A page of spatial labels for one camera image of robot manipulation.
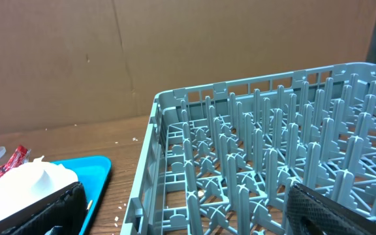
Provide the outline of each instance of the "dish rack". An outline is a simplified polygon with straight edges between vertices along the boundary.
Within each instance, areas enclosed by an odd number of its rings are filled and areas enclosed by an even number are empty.
[[[291,234],[294,183],[376,221],[376,65],[157,94],[121,234]]]

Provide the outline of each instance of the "brown wall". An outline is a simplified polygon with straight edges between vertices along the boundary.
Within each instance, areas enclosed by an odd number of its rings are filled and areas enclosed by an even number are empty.
[[[376,0],[0,1],[0,133],[125,118],[178,87],[364,61]]]

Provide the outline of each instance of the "table surface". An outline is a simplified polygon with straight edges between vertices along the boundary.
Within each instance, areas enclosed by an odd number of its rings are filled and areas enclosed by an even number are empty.
[[[20,144],[31,149],[30,159],[42,155],[44,161],[92,155],[104,155],[110,158],[112,162],[110,183],[102,198],[90,234],[119,234],[126,210],[124,204],[129,201],[147,124],[148,116],[140,116],[104,123],[1,134],[0,146],[4,146],[7,152],[0,159],[0,165],[6,163]],[[184,204],[185,197],[172,198],[169,195],[166,203]],[[273,219],[280,221],[280,211],[272,211],[271,214]],[[114,221],[115,217],[119,217],[118,222]],[[181,231],[174,231],[172,234],[181,234]]]

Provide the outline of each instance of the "plastic dish drying rack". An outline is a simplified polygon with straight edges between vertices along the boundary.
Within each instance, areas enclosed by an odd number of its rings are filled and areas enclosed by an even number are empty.
[[[376,221],[376,65],[156,95],[121,234],[291,234],[297,182]]]

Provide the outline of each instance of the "rack base grid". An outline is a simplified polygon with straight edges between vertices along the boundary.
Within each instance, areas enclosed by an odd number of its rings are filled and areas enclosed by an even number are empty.
[[[121,234],[292,234],[294,183],[376,221],[376,65],[156,95]]]

